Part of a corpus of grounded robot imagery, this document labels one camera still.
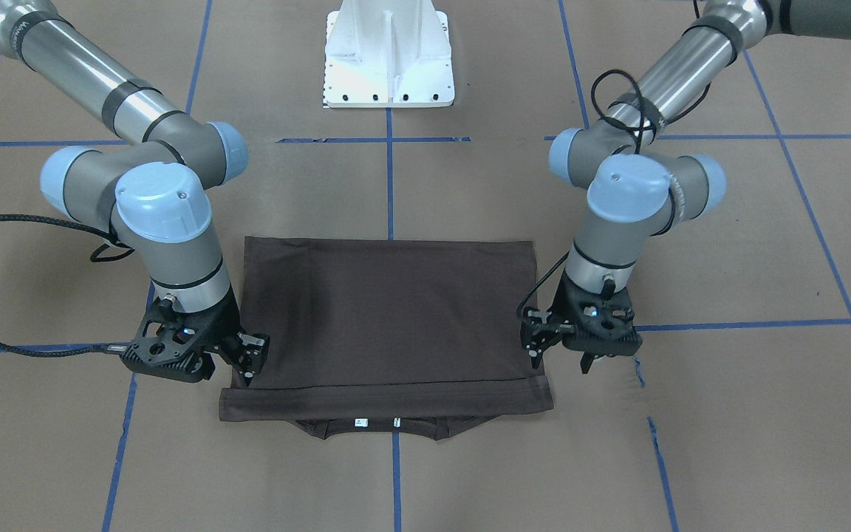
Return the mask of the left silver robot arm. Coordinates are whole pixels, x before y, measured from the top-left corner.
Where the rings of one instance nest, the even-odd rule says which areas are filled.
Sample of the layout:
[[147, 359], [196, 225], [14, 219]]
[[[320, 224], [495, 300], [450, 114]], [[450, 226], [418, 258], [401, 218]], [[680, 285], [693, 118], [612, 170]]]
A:
[[727, 186], [712, 157], [665, 156], [649, 145], [744, 50], [775, 34], [851, 40], [851, 1], [707, 1], [642, 78], [626, 75], [629, 91], [598, 110], [590, 128], [555, 137], [550, 170], [587, 196], [581, 227], [558, 261], [553, 305], [517, 310], [533, 368], [556, 344], [581, 353], [582, 372], [641, 347], [627, 286], [645, 243], [712, 211]]

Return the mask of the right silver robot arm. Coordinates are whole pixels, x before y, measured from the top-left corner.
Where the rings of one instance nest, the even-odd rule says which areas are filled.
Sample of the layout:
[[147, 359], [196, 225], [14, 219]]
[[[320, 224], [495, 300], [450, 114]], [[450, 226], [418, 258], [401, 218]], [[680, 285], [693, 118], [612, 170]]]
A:
[[37, 358], [104, 352], [132, 372], [183, 383], [210, 378], [219, 356], [249, 384], [263, 370], [270, 339], [241, 326], [206, 195], [247, 168], [240, 132], [193, 119], [49, 1], [0, 1], [0, 53], [50, 81], [127, 143], [111, 154], [59, 149], [41, 169], [40, 189], [64, 218], [20, 221], [93, 233], [122, 257], [137, 253], [155, 293], [128, 343], [37, 351], [0, 341], [0, 349]]

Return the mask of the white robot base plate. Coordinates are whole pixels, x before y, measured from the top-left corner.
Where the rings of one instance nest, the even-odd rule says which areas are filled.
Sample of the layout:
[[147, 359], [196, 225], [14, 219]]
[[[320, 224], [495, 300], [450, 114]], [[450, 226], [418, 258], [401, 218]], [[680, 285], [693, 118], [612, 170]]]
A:
[[453, 105], [448, 17], [433, 2], [344, 1], [325, 37], [324, 107]]

